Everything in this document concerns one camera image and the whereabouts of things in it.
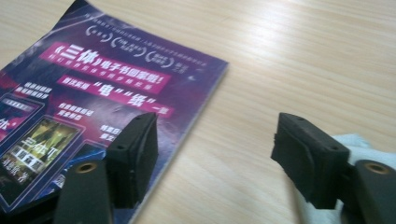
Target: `black device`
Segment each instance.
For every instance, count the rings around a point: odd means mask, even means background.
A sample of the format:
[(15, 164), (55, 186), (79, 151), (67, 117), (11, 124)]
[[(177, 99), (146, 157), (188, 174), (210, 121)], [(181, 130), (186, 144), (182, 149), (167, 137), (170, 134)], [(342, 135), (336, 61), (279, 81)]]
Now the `black device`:
[(271, 158), (317, 209), (344, 203), (346, 224), (396, 223), (396, 172), (386, 164), (347, 162), (349, 149), (308, 120), (280, 113)]
[(113, 208), (142, 202), (158, 158), (157, 115), (135, 117), (102, 161), (82, 161), (66, 173), (62, 190), (0, 214), (0, 223), (113, 222)]

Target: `white cloth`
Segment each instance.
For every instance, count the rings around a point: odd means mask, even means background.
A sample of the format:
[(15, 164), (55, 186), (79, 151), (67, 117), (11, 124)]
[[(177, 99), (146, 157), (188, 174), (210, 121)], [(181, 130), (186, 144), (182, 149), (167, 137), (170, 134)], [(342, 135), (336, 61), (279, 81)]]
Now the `white cloth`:
[[(372, 160), (382, 162), (396, 169), (396, 153), (387, 153), (372, 149), (370, 144), (355, 133), (336, 135), (335, 140), (350, 149), (349, 163), (355, 164), (359, 160)], [(337, 202), (334, 210), (318, 210), (296, 189), (297, 204), (300, 210), (302, 222), (306, 224), (341, 224), (340, 212), (343, 207), (341, 201)]]

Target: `book image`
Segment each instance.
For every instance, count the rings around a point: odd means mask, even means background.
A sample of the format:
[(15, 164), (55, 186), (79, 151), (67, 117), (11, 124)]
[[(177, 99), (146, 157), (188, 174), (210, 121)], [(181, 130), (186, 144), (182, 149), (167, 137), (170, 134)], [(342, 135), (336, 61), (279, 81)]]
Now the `book image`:
[[(133, 118), (154, 112), (159, 156), (147, 198), (227, 66), (75, 1), (0, 71), (3, 212), (60, 190), (71, 165), (101, 160)], [(115, 209), (114, 222), (139, 207)]]

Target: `wooden table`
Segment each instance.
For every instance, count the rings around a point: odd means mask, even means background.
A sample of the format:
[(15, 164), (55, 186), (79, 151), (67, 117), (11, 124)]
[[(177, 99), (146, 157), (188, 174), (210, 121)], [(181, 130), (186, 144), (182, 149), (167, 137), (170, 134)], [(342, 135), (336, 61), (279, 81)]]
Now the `wooden table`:
[[(2, 0), (0, 66), (72, 2)], [(136, 223), (299, 223), (291, 184), (269, 158), (281, 111), (396, 151), (396, 1), (91, 3), (230, 62)]]

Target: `table surface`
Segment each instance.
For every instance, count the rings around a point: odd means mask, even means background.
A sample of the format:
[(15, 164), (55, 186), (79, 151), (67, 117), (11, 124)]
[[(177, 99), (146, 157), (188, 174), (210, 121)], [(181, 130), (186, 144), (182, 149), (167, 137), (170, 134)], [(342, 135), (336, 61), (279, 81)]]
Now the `table surface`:
[[(72, 2), (1, 0), (0, 66)], [(136, 223), (299, 223), (270, 159), (279, 112), (396, 151), (396, 1), (90, 2), (230, 63)]]

